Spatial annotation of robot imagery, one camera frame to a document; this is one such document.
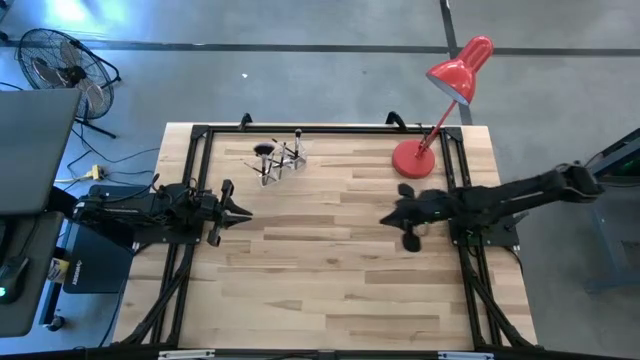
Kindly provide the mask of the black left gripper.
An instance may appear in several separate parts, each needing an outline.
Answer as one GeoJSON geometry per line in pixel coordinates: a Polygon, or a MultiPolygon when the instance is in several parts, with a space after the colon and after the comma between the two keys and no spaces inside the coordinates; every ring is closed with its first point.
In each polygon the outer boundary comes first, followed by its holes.
{"type": "Polygon", "coordinates": [[[237,205],[232,200],[234,185],[230,179],[222,182],[221,197],[217,197],[211,190],[197,191],[195,195],[196,217],[213,223],[213,228],[207,236],[207,243],[218,247],[221,242],[220,231],[252,220],[249,210],[237,205]],[[230,212],[239,215],[227,215],[230,212]]]}

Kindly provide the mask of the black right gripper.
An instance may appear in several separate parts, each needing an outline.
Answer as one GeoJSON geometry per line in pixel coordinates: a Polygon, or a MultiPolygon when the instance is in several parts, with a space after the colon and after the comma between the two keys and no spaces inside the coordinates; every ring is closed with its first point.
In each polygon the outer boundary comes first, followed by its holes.
{"type": "Polygon", "coordinates": [[[379,223],[403,230],[402,244],[409,252],[421,250],[421,240],[415,234],[415,227],[424,223],[442,221],[453,212],[453,200],[444,191],[431,189],[416,194],[406,183],[398,185],[400,199],[395,202],[394,210],[379,223]]]}

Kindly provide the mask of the large fluffy powder brush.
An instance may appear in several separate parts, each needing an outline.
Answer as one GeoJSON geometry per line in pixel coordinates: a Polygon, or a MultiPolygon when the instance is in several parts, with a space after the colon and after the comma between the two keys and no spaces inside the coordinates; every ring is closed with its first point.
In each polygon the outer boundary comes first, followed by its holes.
{"type": "Polygon", "coordinates": [[[267,160],[274,149],[275,146],[272,143],[258,143],[253,148],[255,154],[261,159],[260,173],[262,176],[267,174],[267,160]]]}

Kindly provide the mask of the long black-handled makeup brush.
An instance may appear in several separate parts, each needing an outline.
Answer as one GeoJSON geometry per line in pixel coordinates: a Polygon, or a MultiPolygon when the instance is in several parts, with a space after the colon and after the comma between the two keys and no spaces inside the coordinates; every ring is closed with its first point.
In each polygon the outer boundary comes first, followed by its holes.
{"type": "Polygon", "coordinates": [[[281,150],[282,150],[282,153],[283,153],[283,154],[286,154],[288,157],[290,157],[290,158],[292,158],[292,159],[296,159],[296,158],[298,158],[298,157],[299,157],[299,155],[298,155],[294,150],[291,150],[290,148],[288,148],[288,147],[286,146],[286,143],[285,143],[285,142],[279,142],[279,141],[278,141],[278,140],[276,140],[275,138],[272,138],[272,141],[273,141],[274,143],[276,143],[278,146],[280,146],[280,147],[281,147],[281,150]]]}

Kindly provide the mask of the red desk lamp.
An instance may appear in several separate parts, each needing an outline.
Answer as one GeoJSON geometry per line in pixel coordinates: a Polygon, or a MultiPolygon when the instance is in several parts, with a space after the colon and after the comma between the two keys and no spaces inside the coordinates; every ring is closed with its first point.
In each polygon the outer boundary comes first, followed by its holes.
{"type": "Polygon", "coordinates": [[[398,174],[405,178],[421,179],[432,172],[435,167],[432,144],[454,107],[469,105],[472,102],[476,91],[477,73],[493,52],[492,39],[478,35],[453,59],[434,65],[426,72],[426,78],[446,94],[451,103],[429,134],[424,135],[421,140],[406,140],[396,146],[391,163],[398,174]]]}

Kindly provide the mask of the clear acrylic organizer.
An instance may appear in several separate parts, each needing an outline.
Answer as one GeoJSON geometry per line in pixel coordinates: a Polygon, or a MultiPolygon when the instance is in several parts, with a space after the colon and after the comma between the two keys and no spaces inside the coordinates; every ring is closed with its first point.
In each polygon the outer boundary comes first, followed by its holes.
{"type": "MultiPolygon", "coordinates": [[[[245,165],[247,167],[249,167],[251,170],[253,170],[254,172],[257,173],[258,183],[262,187],[270,186],[270,185],[275,184],[275,183],[277,183],[277,182],[279,182],[279,181],[281,181],[281,180],[283,180],[283,179],[285,179],[287,177],[292,176],[295,172],[303,169],[306,166],[306,163],[307,163],[307,151],[306,151],[305,147],[303,146],[303,144],[301,142],[301,149],[300,149],[301,150],[301,155],[300,155],[300,157],[298,159],[292,159],[292,158],[290,158],[290,157],[288,157],[286,155],[286,158],[285,158],[285,161],[284,161],[284,167],[283,167],[282,172],[280,173],[279,170],[278,170],[278,163],[280,161],[281,147],[278,146],[273,141],[271,141],[270,143],[272,143],[275,146],[274,151],[270,155],[274,155],[275,156],[275,161],[276,161],[276,171],[275,171],[275,173],[278,176],[278,180],[276,182],[272,182],[270,184],[263,184],[261,182],[261,173],[260,173],[260,170],[261,170],[261,159],[260,159],[259,156],[257,156],[255,154],[254,150],[253,150],[253,152],[254,152],[254,155],[256,156],[256,160],[253,163],[245,162],[245,165]]],[[[291,150],[294,150],[294,141],[291,144],[286,142],[286,146],[288,148],[290,148],[291,150]]]]}

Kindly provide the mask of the yellow power plug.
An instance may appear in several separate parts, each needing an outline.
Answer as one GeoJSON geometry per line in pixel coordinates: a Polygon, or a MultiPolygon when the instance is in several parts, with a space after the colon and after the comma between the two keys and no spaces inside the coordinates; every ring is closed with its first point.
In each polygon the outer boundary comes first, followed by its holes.
{"type": "Polygon", "coordinates": [[[103,167],[99,165],[93,165],[91,169],[84,175],[69,178],[69,179],[55,179],[54,182],[59,184],[65,184],[65,183],[71,184],[71,183],[88,181],[88,180],[98,181],[98,180],[102,180],[105,177],[105,175],[106,175],[106,172],[104,171],[103,167]]]}

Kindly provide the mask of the yellow and white label card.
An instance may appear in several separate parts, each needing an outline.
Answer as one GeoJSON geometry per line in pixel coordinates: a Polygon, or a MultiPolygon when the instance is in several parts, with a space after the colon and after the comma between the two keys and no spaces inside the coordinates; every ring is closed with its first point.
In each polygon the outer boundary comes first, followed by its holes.
{"type": "Polygon", "coordinates": [[[69,262],[64,259],[52,258],[47,272],[47,279],[53,283],[63,284],[69,269],[69,262]]]}

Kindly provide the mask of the grey side desk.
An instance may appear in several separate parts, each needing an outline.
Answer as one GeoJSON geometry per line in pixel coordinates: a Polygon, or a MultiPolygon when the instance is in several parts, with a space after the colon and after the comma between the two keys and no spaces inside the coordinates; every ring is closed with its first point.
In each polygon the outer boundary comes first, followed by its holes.
{"type": "Polygon", "coordinates": [[[0,338],[25,336],[31,330],[63,221],[59,212],[7,221],[10,231],[4,239],[7,245],[0,247],[0,267],[17,255],[27,256],[30,262],[20,297],[0,304],[0,338]]]}

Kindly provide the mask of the grey flat panel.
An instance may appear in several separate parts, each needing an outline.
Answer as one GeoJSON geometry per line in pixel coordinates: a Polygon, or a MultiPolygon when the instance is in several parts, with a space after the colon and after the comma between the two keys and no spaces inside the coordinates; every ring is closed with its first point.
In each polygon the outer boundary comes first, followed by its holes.
{"type": "Polygon", "coordinates": [[[47,211],[79,101],[76,89],[0,91],[0,216],[47,211]]]}

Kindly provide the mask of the dark metal cart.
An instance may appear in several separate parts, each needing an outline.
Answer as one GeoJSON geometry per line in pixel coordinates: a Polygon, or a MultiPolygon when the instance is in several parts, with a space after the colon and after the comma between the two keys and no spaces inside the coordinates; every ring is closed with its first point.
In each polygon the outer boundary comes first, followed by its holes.
{"type": "Polygon", "coordinates": [[[588,169],[605,189],[592,216],[607,270],[585,290],[640,285],[640,128],[598,153],[588,169]]]}

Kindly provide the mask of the black computer mouse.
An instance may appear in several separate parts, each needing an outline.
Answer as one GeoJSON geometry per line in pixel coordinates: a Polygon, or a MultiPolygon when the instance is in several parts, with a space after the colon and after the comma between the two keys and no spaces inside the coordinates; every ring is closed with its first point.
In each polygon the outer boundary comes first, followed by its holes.
{"type": "Polygon", "coordinates": [[[24,289],[29,258],[25,255],[10,257],[0,267],[0,304],[16,301],[24,289]]]}

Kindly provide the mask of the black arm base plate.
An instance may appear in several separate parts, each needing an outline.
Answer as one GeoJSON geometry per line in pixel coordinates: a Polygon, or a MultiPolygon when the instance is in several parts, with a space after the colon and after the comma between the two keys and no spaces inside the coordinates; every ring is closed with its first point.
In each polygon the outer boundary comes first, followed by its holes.
{"type": "Polygon", "coordinates": [[[518,248],[519,238],[516,225],[529,215],[528,211],[508,215],[485,227],[469,228],[458,220],[449,220],[451,243],[460,247],[494,246],[518,248]]]}
{"type": "Polygon", "coordinates": [[[144,244],[198,244],[204,220],[198,208],[183,203],[161,208],[144,222],[133,227],[134,241],[144,244]]]}

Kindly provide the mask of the black aluminium table frame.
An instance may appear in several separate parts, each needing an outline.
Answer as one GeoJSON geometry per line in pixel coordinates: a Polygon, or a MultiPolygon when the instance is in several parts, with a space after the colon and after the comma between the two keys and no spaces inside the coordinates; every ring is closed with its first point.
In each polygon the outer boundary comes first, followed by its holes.
{"type": "Polygon", "coordinates": [[[262,185],[253,148],[291,141],[291,124],[170,123],[155,169],[162,183],[235,186],[254,215],[219,246],[195,248],[184,288],[153,340],[183,348],[296,350],[470,350],[506,336],[484,309],[467,312],[461,249],[444,223],[420,230],[406,251],[381,224],[399,176],[393,149],[415,127],[301,126],[305,165],[262,185]]]}

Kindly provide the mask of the white frame bracket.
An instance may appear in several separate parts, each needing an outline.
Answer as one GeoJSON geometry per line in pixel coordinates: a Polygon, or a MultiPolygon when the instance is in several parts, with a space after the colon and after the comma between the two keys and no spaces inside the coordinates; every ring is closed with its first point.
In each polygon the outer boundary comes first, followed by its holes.
{"type": "Polygon", "coordinates": [[[214,349],[186,349],[160,351],[157,360],[211,360],[216,356],[214,349]]]}
{"type": "Polygon", "coordinates": [[[440,351],[437,354],[438,360],[495,360],[493,353],[485,352],[463,352],[463,351],[440,351]]]}

